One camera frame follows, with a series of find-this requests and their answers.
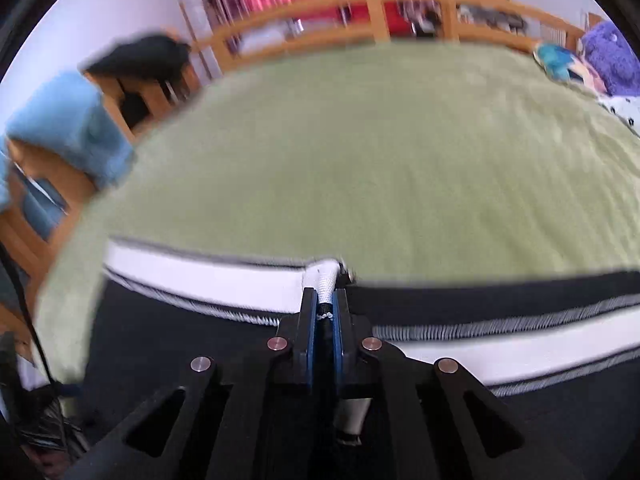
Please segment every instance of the blue cloth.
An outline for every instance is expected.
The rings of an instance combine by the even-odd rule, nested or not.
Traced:
[[[98,188],[129,171],[133,147],[102,106],[102,92],[79,72],[63,72],[44,83],[9,119],[6,135],[60,155],[94,179]],[[0,178],[6,187],[8,160]],[[8,204],[0,190],[0,206]]]

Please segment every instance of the wooden bed rail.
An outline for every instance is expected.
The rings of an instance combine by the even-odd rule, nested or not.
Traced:
[[[271,7],[267,10],[249,15],[244,20],[222,25],[208,38],[194,42],[192,52],[194,54],[211,48],[216,57],[220,70],[225,73],[239,66],[257,62],[268,57],[277,56],[289,52],[311,50],[329,44],[350,43],[353,41],[373,40],[375,42],[389,41],[390,35],[386,24],[383,4],[396,0],[296,0],[284,6]],[[458,6],[466,4],[470,6],[485,7],[500,10],[509,14],[520,14],[538,20],[547,27],[565,32],[565,47],[575,50],[578,39],[584,31],[571,23],[553,16],[548,12],[529,7],[511,0],[434,0],[440,6],[440,19],[442,20],[441,39],[452,41],[485,41],[498,43],[532,52],[533,47],[539,41],[537,38],[518,36],[511,32],[489,28],[485,25],[462,23],[458,19]],[[227,40],[237,36],[244,30],[260,27],[274,20],[295,18],[301,14],[308,14],[316,10],[331,7],[343,7],[349,4],[366,3],[369,10],[370,22],[354,22],[345,26],[337,25],[324,30],[309,32],[298,37],[291,38],[278,45],[268,46],[258,52],[252,52],[245,56],[233,54],[228,47]]]

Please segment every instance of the blue fabric on chair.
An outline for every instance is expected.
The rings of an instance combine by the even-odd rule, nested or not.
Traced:
[[[132,161],[133,147],[102,106],[102,92],[75,71],[38,88],[9,119],[6,134],[57,153],[99,188],[124,176]]]

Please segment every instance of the purple plush toy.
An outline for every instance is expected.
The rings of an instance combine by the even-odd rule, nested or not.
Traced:
[[[640,61],[611,22],[600,22],[582,37],[584,59],[611,95],[640,96]]]

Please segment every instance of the wooden bed frame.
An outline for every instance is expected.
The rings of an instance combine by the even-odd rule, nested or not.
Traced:
[[[297,0],[286,6],[273,7],[263,12],[252,14],[236,23],[222,25],[208,38],[195,41],[192,44],[191,53],[199,54],[203,50],[211,48],[220,70],[223,73],[227,73],[244,65],[293,52],[305,52],[331,45],[361,41],[387,42],[390,41],[390,34],[386,24],[383,4],[389,1],[409,0]],[[438,36],[445,41],[481,41],[502,44],[523,52],[532,52],[535,45],[540,41],[537,38],[520,36],[484,25],[463,23],[458,15],[458,6],[461,4],[488,7],[510,14],[520,14],[534,18],[546,27],[559,31],[560,36],[564,35],[564,46],[571,50],[576,50],[578,39],[584,34],[581,28],[575,27],[556,16],[511,0],[433,1],[437,2],[439,6],[442,20],[442,28]],[[259,52],[253,52],[246,56],[233,54],[229,49],[228,40],[237,37],[244,30],[260,27],[274,20],[295,18],[297,15],[308,14],[316,10],[342,7],[349,4],[361,4],[363,2],[366,3],[369,10],[369,23],[337,24],[335,27],[305,33],[284,43],[268,46]],[[150,123],[164,118],[174,106],[174,103],[165,98],[159,84],[156,82],[142,82],[131,78],[117,81],[113,77],[85,75],[100,86],[104,93],[105,108],[132,143],[138,142]],[[195,92],[200,87],[191,65],[184,70],[183,79],[187,92]],[[143,121],[143,124],[133,131],[126,125],[118,110],[117,103],[122,97],[122,86],[120,84],[127,90],[139,92],[151,113],[149,120]],[[28,307],[33,310],[40,285],[49,272],[58,251],[67,240],[76,222],[78,222],[82,206],[94,194],[95,187],[81,171],[75,170],[57,155],[47,150],[15,141],[9,142],[9,149],[11,158],[20,165],[27,176],[49,179],[68,204],[65,218],[56,227],[48,242],[45,242],[41,240],[22,216],[21,209],[18,206],[22,195],[22,186],[15,175],[10,178],[10,190],[12,197],[14,197],[14,204],[0,214],[0,241],[5,244],[14,260],[31,277],[27,286],[27,300]],[[18,351],[23,356],[29,357],[30,336],[26,326],[16,315],[0,305],[0,333],[4,332],[4,330],[12,330],[16,333]]]
[[[229,25],[222,25],[208,38],[196,41],[193,45],[192,52],[197,54],[207,48],[211,48],[220,70],[226,73],[247,64],[291,52],[304,52],[324,48],[329,45],[355,43],[359,41],[373,40],[376,43],[389,41],[390,34],[386,25],[383,4],[394,1],[411,0],[296,0],[288,5],[271,7],[263,12],[256,12],[244,20]],[[463,23],[458,16],[458,6],[462,4],[485,7],[534,18],[541,24],[564,33],[563,46],[573,51],[577,49],[578,39],[584,34],[584,30],[580,27],[575,27],[575,25],[557,16],[511,0],[433,1],[437,2],[440,8],[442,29],[439,33],[439,38],[441,40],[496,43],[529,53],[532,52],[535,45],[541,41],[540,38],[520,36],[504,30],[489,28],[485,25]],[[305,33],[284,43],[268,46],[259,52],[252,52],[245,56],[238,56],[229,49],[228,40],[238,36],[244,30],[260,27],[274,20],[295,18],[297,15],[308,14],[318,10],[362,3],[366,3],[369,9],[369,23],[354,22],[344,26],[337,24],[335,27]]]

